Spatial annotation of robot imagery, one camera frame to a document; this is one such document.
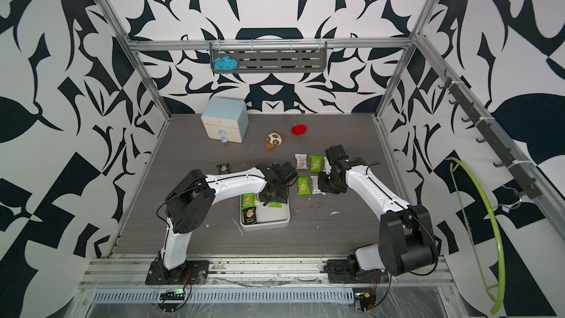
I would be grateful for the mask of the pale cookie packet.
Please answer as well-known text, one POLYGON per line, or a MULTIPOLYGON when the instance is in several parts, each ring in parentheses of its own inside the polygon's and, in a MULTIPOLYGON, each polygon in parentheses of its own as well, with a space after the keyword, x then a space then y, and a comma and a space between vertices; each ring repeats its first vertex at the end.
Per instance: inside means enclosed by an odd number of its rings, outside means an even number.
POLYGON ((322 172, 324 172, 326 175, 329 175, 331 173, 331 165, 327 157, 323 157, 323 164, 324 166, 322 172))

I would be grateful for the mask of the white cookie packet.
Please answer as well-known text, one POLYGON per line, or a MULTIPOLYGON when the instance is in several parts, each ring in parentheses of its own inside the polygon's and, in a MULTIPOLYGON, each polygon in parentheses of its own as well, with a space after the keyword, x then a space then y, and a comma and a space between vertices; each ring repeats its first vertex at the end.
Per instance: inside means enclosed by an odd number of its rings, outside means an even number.
POLYGON ((311 190, 311 194, 321 194, 322 191, 319 188, 319 177, 318 176, 311 176, 311 185, 312 185, 312 190, 311 190))
POLYGON ((297 170, 306 170, 308 169, 308 156, 306 154, 295 154, 296 159, 296 169, 297 170))

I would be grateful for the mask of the green cookie packet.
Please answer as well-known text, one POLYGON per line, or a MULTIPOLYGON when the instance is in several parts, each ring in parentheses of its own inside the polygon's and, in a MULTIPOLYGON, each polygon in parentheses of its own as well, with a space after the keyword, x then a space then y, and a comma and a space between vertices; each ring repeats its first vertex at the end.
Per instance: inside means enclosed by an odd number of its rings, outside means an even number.
POLYGON ((256 197, 254 193, 247 193, 241 195, 241 209, 254 208, 256 206, 256 197))
POLYGON ((309 177, 300 177, 297 180, 297 194, 299 196, 311 195, 309 177))
POLYGON ((323 168, 323 157, 321 156, 310 156, 310 172, 319 173, 323 168))

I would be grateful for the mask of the white storage box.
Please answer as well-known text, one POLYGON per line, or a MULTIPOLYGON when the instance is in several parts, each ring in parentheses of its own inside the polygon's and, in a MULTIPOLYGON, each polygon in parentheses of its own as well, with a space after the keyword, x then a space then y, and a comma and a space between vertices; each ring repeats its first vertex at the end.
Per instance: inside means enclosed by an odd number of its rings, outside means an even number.
POLYGON ((259 194, 256 197, 256 214, 257 223, 254 225, 244 225, 242 209, 240 210, 239 223, 245 231, 259 231, 267 229, 285 228, 291 220, 290 207, 288 204, 283 204, 281 209, 268 208, 263 206, 259 201, 259 194))

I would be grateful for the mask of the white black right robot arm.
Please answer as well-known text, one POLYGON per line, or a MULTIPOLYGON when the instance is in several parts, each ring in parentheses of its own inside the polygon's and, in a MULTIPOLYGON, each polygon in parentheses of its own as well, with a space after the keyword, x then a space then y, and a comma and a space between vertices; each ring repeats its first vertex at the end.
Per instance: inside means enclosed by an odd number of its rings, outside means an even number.
POLYGON ((428 209, 396 195, 368 163, 348 156, 341 145, 326 149, 325 156, 329 170, 319 173, 320 190, 354 191, 379 219, 378 243, 359 247, 348 257, 350 272, 377 269, 397 276, 429 265, 436 268, 439 250, 428 209))

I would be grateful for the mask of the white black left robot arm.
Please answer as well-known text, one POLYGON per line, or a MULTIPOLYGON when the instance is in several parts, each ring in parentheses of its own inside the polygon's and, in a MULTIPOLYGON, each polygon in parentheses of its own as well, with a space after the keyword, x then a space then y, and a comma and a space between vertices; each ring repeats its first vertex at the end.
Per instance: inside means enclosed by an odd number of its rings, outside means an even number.
POLYGON ((257 194, 264 204, 286 203, 288 189, 297 179, 297 170, 289 162, 259 164, 226 175, 205 175, 199 169, 189 172, 162 204, 167 224, 159 255, 163 269, 168 272, 185 265, 191 235, 204 224, 213 205, 244 194, 257 194))

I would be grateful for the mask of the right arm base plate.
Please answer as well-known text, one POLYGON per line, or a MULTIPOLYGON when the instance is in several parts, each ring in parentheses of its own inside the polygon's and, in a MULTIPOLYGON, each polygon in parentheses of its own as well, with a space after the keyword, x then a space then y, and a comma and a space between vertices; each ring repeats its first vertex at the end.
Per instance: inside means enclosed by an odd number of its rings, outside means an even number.
POLYGON ((362 270, 352 256, 347 259, 329 259, 323 273, 328 275, 331 284, 387 284, 390 281, 387 271, 362 270))

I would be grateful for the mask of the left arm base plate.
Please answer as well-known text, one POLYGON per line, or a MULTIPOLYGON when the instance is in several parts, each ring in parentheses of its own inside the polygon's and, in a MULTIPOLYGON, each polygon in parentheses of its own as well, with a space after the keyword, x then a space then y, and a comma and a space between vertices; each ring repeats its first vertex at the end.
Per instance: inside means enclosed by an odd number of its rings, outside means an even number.
POLYGON ((186 261, 174 269, 166 269, 161 259, 153 261, 149 267, 146 285, 181 285, 188 279, 191 285, 204 284, 208 277, 209 261, 186 261))

